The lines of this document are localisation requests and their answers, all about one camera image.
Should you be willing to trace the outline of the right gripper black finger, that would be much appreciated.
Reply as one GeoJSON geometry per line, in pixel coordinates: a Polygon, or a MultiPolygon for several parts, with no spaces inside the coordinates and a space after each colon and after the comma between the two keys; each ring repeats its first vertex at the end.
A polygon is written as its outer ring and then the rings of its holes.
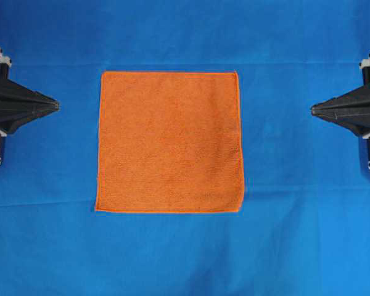
{"type": "Polygon", "coordinates": [[[355,136],[370,133],[370,109],[312,109],[311,114],[346,128],[355,136]]]}
{"type": "Polygon", "coordinates": [[[370,107],[370,83],[311,107],[312,112],[329,109],[370,107]]]}

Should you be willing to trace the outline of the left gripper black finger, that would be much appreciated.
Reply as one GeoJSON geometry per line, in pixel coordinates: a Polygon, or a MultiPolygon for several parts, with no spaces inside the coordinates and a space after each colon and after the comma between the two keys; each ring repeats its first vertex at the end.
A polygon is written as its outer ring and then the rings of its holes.
{"type": "Polygon", "coordinates": [[[53,98],[45,96],[40,92],[32,91],[20,84],[17,84],[11,80],[1,77],[0,77],[0,97],[14,101],[47,104],[50,106],[54,106],[55,109],[59,108],[59,103],[53,98]]]}
{"type": "Polygon", "coordinates": [[[21,126],[58,111],[58,107],[33,108],[30,110],[0,109],[0,135],[14,134],[21,126]]]}

